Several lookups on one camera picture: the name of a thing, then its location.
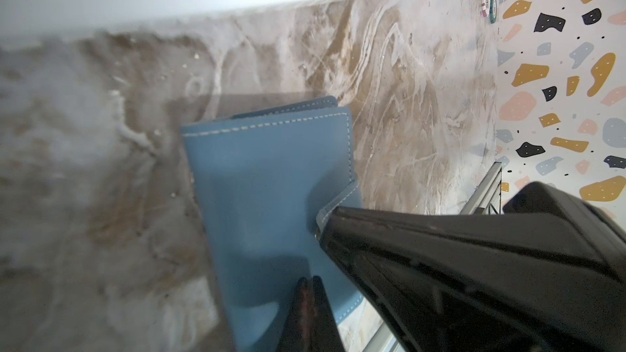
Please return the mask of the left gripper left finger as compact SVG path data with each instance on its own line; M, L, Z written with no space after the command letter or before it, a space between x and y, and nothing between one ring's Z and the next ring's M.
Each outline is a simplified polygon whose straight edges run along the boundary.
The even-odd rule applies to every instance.
M308 351L310 349L310 282L298 281L292 306L283 328L277 351Z

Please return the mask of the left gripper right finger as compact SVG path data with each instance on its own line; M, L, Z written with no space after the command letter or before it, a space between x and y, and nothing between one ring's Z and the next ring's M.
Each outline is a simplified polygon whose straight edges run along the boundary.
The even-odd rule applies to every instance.
M344 352L334 313L330 306L324 284L319 276L311 280L312 303L310 339L314 352Z

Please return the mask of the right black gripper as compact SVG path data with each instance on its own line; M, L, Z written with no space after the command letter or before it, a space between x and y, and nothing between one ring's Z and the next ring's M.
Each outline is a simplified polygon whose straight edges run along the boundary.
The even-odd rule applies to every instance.
M386 213L339 207L320 234L372 305L358 260L382 243ZM602 210L534 182L461 237L479 246L462 271L468 300L501 328L481 349L458 351L624 350L625 233Z

